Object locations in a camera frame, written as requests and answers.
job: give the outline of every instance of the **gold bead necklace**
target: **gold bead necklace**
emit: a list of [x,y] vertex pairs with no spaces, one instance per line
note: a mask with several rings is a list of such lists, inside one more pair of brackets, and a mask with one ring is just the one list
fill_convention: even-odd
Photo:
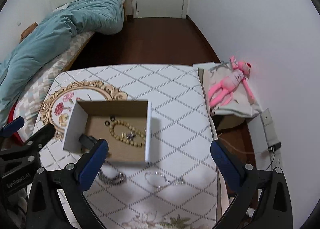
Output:
[[[131,134],[128,136],[126,133],[122,133],[122,136],[119,136],[115,133],[115,126],[122,125],[124,127],[127,127]],[[134,147],[143,147],[146,145],[146,135],[145,133],[141,132],[140,130],[133,127],[131,124],[125,121],[121,120],[115,120],[110,123],[110,134],[113,138],[115,138],[117,141],[123,142],[125,144],[134,146]],[[142,138],[142,142],[134,142],[133,138],[138,135]]]

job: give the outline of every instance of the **bed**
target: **bed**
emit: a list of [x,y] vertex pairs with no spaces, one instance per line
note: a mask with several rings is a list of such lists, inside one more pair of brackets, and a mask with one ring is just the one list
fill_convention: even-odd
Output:
[[54,11],[39,26],[34,23],[23,32],[20,44],[0,64],[0,123],[24,117],[25,126],[14,135],[18,144],[31,135],[54,78],[69,70],[94,32],[110,35],[122,29],[128,3],[50,0]]
[[[47,170],[61,169],[80,157],[63,151],[61,139],[67,120],[61,122],[53,114],[66,93],[72,92],[74,100],[117,100],[119,93],[127,100],[151,100],[150,164],[131,167],[106,161],[103,172],[109,176],[123,172],[127,182],[106,186],[96,178],[84,195],[107,228],[175,228],[177,223],[182,228],[212,228],[226,210],[228,197],[210,156],[210,144],[217,135],[201,80],[197,68],[180,65],[117,65],[59,74],[33,130],[35,133],[47,123],[57,130],[40,151],[42,165]],[[168,180],[183,176],[187,184],[155,189],[144,177],[150,171],[163,173]],[[63,191],[59,196],[71,224],[78,227]]]

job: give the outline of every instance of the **silver chain necklace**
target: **silver chain necklace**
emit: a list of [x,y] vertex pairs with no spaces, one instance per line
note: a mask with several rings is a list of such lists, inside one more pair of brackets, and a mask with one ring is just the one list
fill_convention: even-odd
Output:
[[101,180],[101,182],[105,185],[112,185],[117,186],[122,183],[127,182],[127,176],[124,173],[119,173],[113,178],[107,177],[105,174],[103,174],[103,171],[100,169],[98,173],[98,178]]

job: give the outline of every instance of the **electrical cable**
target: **electrical cable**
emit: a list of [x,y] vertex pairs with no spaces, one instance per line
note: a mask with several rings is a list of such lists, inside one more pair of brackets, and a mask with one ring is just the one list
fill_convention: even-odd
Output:
[[275,160],[275,151],[272,150],[273,152],[273,159],[272,159],[272,162],[270,163],[270,165],[265,169],[265,170],[268,170],[268,168],[271,166],[271,164],[273,163],[273,161]]

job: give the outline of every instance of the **black plug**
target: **black plug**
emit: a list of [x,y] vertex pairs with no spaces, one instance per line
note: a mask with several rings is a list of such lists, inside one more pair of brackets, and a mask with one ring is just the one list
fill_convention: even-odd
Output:
[[281,142],[278,142],[276,144],[273,144],[272,146],[268,147],[268,151],[275,152],[276,150],[281,148]]

